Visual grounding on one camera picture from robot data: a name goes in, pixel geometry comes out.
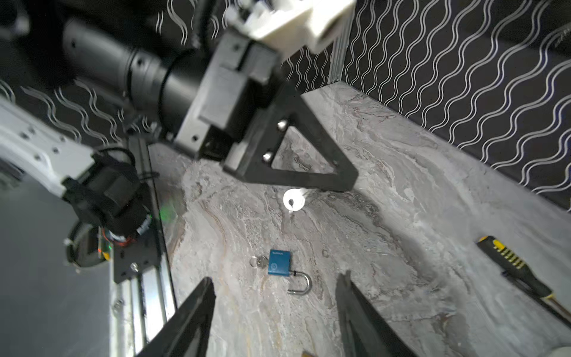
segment gray floor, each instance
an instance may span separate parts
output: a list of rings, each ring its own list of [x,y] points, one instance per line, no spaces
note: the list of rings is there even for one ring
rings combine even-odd
[[[293,214],[286,187],[151,150],[176,297],[203,276],[215,283],[208,356],[342,355],[335,282],[347,269],[419,356],[544,356],[571,344],[475,245],[501,238],[571,307],[567,213],[343,83],[304,98],[360,176],[351,192],[312,192]],[[317,162],[295,138],[281,160]],[[287,295],[286,278],[250,267],[272,248],[313,277],[309,295]]]
[[[64,263],[76,220],[30,178],[0,191],[0,355],[109,355],[109,266],[78,274]]]

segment marble table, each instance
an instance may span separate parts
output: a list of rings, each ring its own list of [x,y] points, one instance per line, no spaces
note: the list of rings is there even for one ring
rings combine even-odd
[[[245,184],[212,162],[151,148],[178,302],[212,277],[208,356],[343,355],[337,275],[352,280],[418,356],[544,356],[571,330],[500,276],[475,245],[495,235],[571,307],[570,216],[345,83],[304,99],[359,169],[351,192],[311,191],[290,213],[288,187]],[[322,169],[295,133],[280,165]],[[296,278],[252,268],[292,252]]]

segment screw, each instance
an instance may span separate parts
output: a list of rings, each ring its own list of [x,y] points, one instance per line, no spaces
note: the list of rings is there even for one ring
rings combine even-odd
[[[278,121],[278,130],[279,131],[285,131],[287,129],[287,120],[282,119],[280,121]]]
[[[262,156],[262,159],[264,160],[264,162],[270,162],[272,161],[272,158],[274,157],[274,155],[271,152],[267,152]]]

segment black and yellow screwdriver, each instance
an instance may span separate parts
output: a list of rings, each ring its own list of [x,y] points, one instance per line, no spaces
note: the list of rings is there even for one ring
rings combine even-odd
[[[571,313],[555,299],[553,290],[533,275],[533,271],[523,259],[491,235],[481,238],[476,244],[505,270],[502,273],[505,278],[571,328],[571,322],[569,321]],[[567,318],[546,302],[557,307]]]

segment blue padlock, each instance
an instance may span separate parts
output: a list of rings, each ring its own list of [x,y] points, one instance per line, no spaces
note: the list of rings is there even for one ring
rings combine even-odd
[[[291,290],[288,289],[289,294],[293,295],[305,295],[311,290],[311,278],[301,272],[301,271],[291,271],[289,270],[289,260],[291,258],[291,253],[285,250],[271,250],[270,251],[270,261],[268,262],[268,274],[270,275],[281,275],[289,276],[293,274],[294,276],[300,275],[305,278],[307,282],[307,287],[304,290]]]

